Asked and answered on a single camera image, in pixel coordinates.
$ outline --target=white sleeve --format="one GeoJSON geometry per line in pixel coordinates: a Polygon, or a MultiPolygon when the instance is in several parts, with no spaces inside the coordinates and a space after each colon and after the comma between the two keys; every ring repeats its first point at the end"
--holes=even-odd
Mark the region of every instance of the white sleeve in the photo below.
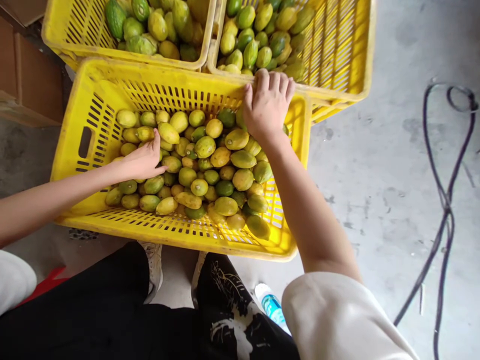
{"type": "Polygon", "coordinates": [[[418,359],[373,294],[347,276],[300,276],[285,289],[282,309],[302,360],[418,359]]]}
{"type": "Polygon", "coordinates": [[[0,250],[0,316],[28,298],[37,286],[37,276],[18,256],[0,250]]]}

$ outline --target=white sneaker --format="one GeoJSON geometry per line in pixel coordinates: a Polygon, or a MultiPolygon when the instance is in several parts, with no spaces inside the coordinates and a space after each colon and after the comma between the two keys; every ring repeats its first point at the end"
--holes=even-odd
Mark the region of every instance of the white sneaker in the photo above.
{"type": "Polygon", "coordinates": [[[145,241],[139,241],[138,243],[143,247],[148,258],[150,282],[148,284],[148,295],[143,303],[150,304],[164,280],[164,273],[162,271],[162,244],[145,241]]]}
{"type": "Polygon", "coordinates": [[[200,251],[198,254],[198,260],[196,261],[195,271],[193,272],[193,278],[191,280],[191,301],[195,309],[199,308],[199,302],[197,301],[197,287],[199,285],[200,272],[204,266],[205,257],[208,252],[200,251]]]}

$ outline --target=gray floor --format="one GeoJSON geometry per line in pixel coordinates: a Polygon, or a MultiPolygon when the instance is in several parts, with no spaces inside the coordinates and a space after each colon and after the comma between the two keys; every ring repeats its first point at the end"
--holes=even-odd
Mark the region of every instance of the gray floor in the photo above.
{"type": "MultiPolygon", "coordinates": [[[[476,0],[380,0],[373,85],[368,99],[312,129],[309,172],[345,226],[367,287],[393,319],[429,252],[441,209],[421,129],[423,91],[435,78],[480,96],[480,5],[476,0]]],[[[431,103],[435,156],[444,177],[452,169],[467,118],[431,103]]],[[[0,122],[0,195],[48,180],[58,128],[31,129],[0,122]]],[[[480,129],[474,133],[454,197],[456,237],[448,268],[440,353],[476,359],[480,353],[480,129]]],[[[39,279],[65,263],[73,273],[123,244],[103,237],[79,243],[49,225],[8,247],[39,279]]],[[[165,280],[155,301],[191,306],[190,277],[197,253],[166,247],[165,280]]],[[[281,295],[302,273],[287,264],[232,258],[250,289],[266,282],[281,295]]],[[[422,359],[431,359],[440,261],[426,281],[424,315],[416,298],[400,330],[422,359]]]]}

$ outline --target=black cable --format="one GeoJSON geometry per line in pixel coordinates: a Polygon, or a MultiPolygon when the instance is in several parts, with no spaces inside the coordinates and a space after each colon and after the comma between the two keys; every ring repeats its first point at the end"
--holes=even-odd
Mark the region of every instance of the black cable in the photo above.
{"type": "Polygon", "coordinates": [[[443,255],[443,261],[441,264],[441,271],[440,271],[440,280],[439,280],[439,286],[438,286],[438,297],[437,297],[437,305],[436,305],[436,319],[435,319],[435,328],[434,328],[434,333],[433,333],[433,355],[435,357],[435,360],[439,360],[439,338],[440,338],[440,326],[442,324],[442,312],[443,312],[443,304],[444,304],[444,292],[445,292],[445,279],[447,275],[447,267],[449,263],[449,258],[450,258],[450,250],[452,249],[452,244],[454,241],[454,233],[455,233],[455,217],[454,213],[452,211],[452,197],[453,197],[453,192],[454,192],[454,185],[455,181],[457,179],[460,165],[462,164],[462,160],[464,158],[465,152],[467,151],[467,147],[469,145],[470,139],[472,137],[472,133],[474,131],[475,127],[475,121],[476,121],[476,112],[478,110],[478,104],[475,100],[475,95],[473,91],[471,91],[469,88],[455,85],[455,84],[449,84],[449,83],[444,83],[444,82],[438,82],[438,83],[433,83],[429,85],[425,93],[423,95],[423,111],[422,111],[422,125],[423,125],[423,135],[425,139],[425,145],[426,145],[426,150],[427,150],[427,155],[428,155],[428,161],[430,162],[430,167],[431,171],[433,173],[433,177],[435,179],[435,183],[438,189],[438,194],[440,196],[440,203],[443,208],[443,216],[440,222],[440,226],[438,228],[438,231],[435,236],[435,240],[433,241],[433,245],[430,250],[430,254],[428,255],[428,258],[425,261],[425,264],[423,265],[423,268],[410,292],[408,295],[405,304],[401,308],[400,312],[395,318],[395,321],[393,324],[395,326],[398,326],[402,318],[404,317],[405,313],[407,312],[410,304],[412,303],[412,300],[414,299],[415,295],[420,289],[420,286],[425,280],[425,277],[427,276],[430,266],[432,265],[432,261],[434,260],[435,256],[437,255],[437,252],[440,247],[440,243],[442,242],[442,237],[444,235],[445,227],[446,227],[446,246],[445,246],[445,252],[443,255]],[[470,125],[468,127],[468,132],[466,134],[465,140],[463,142],[463,145],[460,149],[460,152],[458,154],[458,158],[455,162],[455,166],[453,168],[452,174],[450,176],[450,180],[448,181],[448,188],[447,191],[445,191],[445,188],[443,187],[442,181],[440,180],[437,167],[435,165],[435,160],[434,156],[432,153],[432,146],[430,144],[430,138],[429,138],[429,130],[428,130],[428,104],[429,104],[429,97],[432,91],[435,88],[438,87],[446,87],[446,100],[450,107],[454,109],[455,111],[459,113],[468,113],[470,114],[470,125]],[[460,95],[465,96],[468,99],[468,107],[462,108],[458,106],[452,98],[452,92],[456,91],[460,95]]]}

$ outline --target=person's left hand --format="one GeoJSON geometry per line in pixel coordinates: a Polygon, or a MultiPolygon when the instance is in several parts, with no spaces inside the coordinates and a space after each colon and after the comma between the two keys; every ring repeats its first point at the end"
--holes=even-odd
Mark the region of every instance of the person's left hand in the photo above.
{"type": "Polygon", "coordinates": [[[160,158],[160,135],[157,129],[154,129],[153,132],[155,133],[153,141],[146,143],[117,162],[123,178],[127,178],[127,180],[150,179],[163,174],[168,169],[168,166],[157,167],[160,158]]]}

